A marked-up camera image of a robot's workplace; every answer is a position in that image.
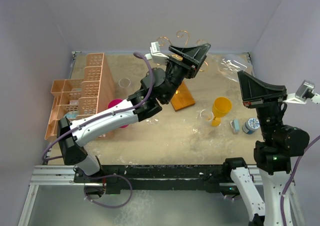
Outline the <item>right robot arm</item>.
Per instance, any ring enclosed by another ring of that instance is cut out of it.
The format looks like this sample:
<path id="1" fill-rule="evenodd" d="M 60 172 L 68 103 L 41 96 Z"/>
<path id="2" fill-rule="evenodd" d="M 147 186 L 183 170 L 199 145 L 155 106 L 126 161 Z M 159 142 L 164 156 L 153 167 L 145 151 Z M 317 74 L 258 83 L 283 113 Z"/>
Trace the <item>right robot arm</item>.
<path id="1" fill-rule="evenodd" d="M 284 85 L 271 85 L 252 75 L 237 73 L 243 105 L 255 109 L 263 141 L 256 141 L 254 160 L 259 169 L 264 196 L 257 191 L 249 168 L 243 158 L 228 158 L 223 164 L 222 176 L 234 182 L 246 206 L 250 226 L 291 226 L 289 186 L 296 167 L 291 158 L 299 160 L 315 143 L 309 134 L 297 127 L 285 125 L 283 116 L 288 103 L 319 104 L 315 85 L 304 81 L 296 93 L 288 94 Z"/>

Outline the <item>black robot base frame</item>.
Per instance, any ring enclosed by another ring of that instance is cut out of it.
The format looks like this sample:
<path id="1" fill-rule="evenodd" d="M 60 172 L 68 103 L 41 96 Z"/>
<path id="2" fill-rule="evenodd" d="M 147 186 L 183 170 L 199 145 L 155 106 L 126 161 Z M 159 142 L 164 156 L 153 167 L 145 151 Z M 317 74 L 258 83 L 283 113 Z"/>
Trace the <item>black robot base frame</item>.
<path id="1" fill-rule="evenodd" d="M 239 190 L 222 165 L 103 165 L 102 173 L 85 176 L 75 169 L 74 181 L 85 186 L 102 184 L 105 193 L 123 190 L 205 191 L 239 196 Z"/>

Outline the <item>clear champagne flute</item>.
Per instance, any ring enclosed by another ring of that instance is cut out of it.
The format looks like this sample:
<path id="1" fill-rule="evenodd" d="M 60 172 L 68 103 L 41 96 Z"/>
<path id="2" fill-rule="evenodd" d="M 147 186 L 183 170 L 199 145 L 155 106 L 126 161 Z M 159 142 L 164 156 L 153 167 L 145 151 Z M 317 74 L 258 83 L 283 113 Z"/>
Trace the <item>clear champagne flute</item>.
<path id="1" fill-rule="evenodd" d="M 128 78 L 122 78 L 118 81 L 118 85 L 121 89 L 127 89 L 131 87 L 132 82 Z"/>

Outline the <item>yellow plastic goblet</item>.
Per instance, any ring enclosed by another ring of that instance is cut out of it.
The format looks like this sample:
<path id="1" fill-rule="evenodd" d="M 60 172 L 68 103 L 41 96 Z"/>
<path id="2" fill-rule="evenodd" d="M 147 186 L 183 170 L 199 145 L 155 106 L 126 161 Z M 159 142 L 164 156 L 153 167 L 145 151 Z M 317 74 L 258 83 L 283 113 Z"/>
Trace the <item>yellow plastic goblet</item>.
<path id="1" fill-rule="evenodd" d="M 217 127 L 221 124 L 221 118 L 226 116 L 232 109 L 232 103 L 228 98 L 218 97 L 212 105 L 213 120 L 211 125 Z"/>

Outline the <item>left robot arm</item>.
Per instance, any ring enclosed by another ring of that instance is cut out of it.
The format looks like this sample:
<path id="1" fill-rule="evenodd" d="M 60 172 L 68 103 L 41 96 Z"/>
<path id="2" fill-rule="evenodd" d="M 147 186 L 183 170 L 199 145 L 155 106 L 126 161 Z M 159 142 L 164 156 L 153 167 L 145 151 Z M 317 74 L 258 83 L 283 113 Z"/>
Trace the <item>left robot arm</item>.
<path id="1" fill-rule="evenodd" d="M 85 145 L 105 133 L 161 112 L 183 80 L 195 78 L 210 47 L 209 43 L 193 47 L 170 45 L 169 51 L 179 59 L 161 53 L 158 42 L 150 44 L 148 54 L 134 52 L 148 67 L 139 90 L 116 106 L 90 117 L 74 121 L 63 117 L 58 121 L 57 141 L 64 164 L 77 166 L 91 182 L 101 180 L 103 170 L 98 157 L 90 155 Z"/>

